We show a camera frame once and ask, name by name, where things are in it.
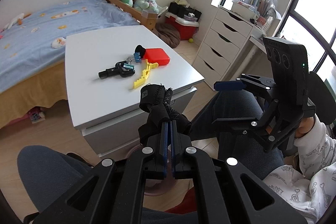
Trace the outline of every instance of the drawer handle cutout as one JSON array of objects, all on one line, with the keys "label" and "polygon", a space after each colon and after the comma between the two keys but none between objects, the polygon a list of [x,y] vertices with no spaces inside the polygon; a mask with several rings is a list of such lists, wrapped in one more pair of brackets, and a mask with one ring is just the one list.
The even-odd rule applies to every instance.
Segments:
[{"label": "drawer handle cutout", "polygon": [[230,40],[228,40],[227,38],[223,37],[221,34],[217,33],[219,35],[219,37],[221,39],[223,39],[224,41],[226,41],[227,43],[232,43]]},{"label": "drawer handle cutout", "polygon": [[216,55],[218,55],[219,57],[222,57],[218,52],[216,52],[213,48],[211,48],[210,47],[210,49],[212,49],[212,51],[216,54]]},{"label": "drawer handle cutout", "polygon": [[205,62],[204,60],[203,60],[203,62],[210,68],[210,69],[212,69],[212,70],[214,70],[207,62]]},{"label": "drawer handle cutout", "polygon": [[231,13],[228,13],[230,17],[234,18],[235,20],[238,20],[238,21],[243,21],[242,19],[240,19],[239,17],[231,14]]},{"label": "drawer handle cutout", "polygon": [[229,29],[231,32],[237,32],[235,29],[231,28],[229,25],[226,25],[224,22],[222,22],[224,26]]}]

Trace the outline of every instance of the sleeve cuff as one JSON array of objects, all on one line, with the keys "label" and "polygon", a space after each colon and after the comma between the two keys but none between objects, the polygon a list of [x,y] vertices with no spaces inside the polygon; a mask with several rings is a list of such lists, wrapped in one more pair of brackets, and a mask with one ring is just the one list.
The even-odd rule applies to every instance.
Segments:
[{"label": "sleeve cuff", "polygon": [[315,114],[315,124],[313,128],[303,137],[295,139],[294,145],[297,147],[304,146],[308,148],[315,148],[322,138],[322,135],[325,135],[325,131],[323,129],[324,124],[322,124]]}]

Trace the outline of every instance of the brown beanbag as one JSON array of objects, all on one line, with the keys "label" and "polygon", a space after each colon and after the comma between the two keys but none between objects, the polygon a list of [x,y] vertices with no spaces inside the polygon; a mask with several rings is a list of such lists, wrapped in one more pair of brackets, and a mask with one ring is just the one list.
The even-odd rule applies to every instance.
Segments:
[{"label": "brown beanbag", "polygon": [[180,44],[180,33],[173,25],[156,23],[155,29],[152,32],[171,48],[176,48]]}]

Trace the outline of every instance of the person's hand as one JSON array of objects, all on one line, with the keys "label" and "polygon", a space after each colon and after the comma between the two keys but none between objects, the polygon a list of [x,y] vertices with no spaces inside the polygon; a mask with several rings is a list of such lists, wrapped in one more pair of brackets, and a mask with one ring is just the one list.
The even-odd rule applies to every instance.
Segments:
[{"label": "person's hand", "polygon": [[[314,126],[314,118],[313,117],[309,117],[309,118],[303,118],[301,120],[301,123],[298,127],[298,129],[295,131],[295,138],[301,138],[304,135],[306,135]],[[272,128],[270,126],[268,126],[266,128],[266,131],[268,132],[268,134],[271,133]]]}]

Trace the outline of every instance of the drawer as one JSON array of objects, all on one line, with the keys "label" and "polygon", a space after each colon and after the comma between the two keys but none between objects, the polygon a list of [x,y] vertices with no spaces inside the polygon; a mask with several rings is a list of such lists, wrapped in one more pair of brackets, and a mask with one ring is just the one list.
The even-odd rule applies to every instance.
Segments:
[{"label": "drawer", "polygon": [[235,44],[238,48],[241,48],[246,40],[246,37],[218,19],[214,19],[211,29]]},{"label": "drawer", "polygon": [[209,29],[209,32],[204,40],[204,43],[209,45],[212,49],[217,51],[230,63],[235,59],[239,48],[231,41],[223,37],[221,34]]},{"label": "drawer", "polygon": [[198,56],[207,62],[219,75],[223,75],[230,65],[228,60],[205,43],[199,49]]},{"label": "drawer", "polygon": [[193,67],[205,78],[205,82],[213,88],[216,81],[220,81],[222,76],[219,75],[209,64],[204,62],[202,58],[196,56]]},{"label": "drawer", "polygon": [[216,18],[235,29],[237,32],[247,37],[252,30],[252,26],[244,19],[239,18],[237,15],[227,12],[221,8],[218,9]]},{"label": "drawer", "polygon": [[[174,94],[171,104],[176,111],[182,113],[195,94],[197,88]],[[141,109],[116,117],[82,130],[82,135],[96,154],[104,153],[139,137],[138,128],[146,123],[148,113]]]},{"label": "drawer", "polygon": [[106,151],[104,153],[98,154],[101,160],[110,158],[115,161],[126,159],[127,154],[136,146],[140,144],[139,137],[133,140],[130,140],[127,143],[124,143],[112,150]]}]

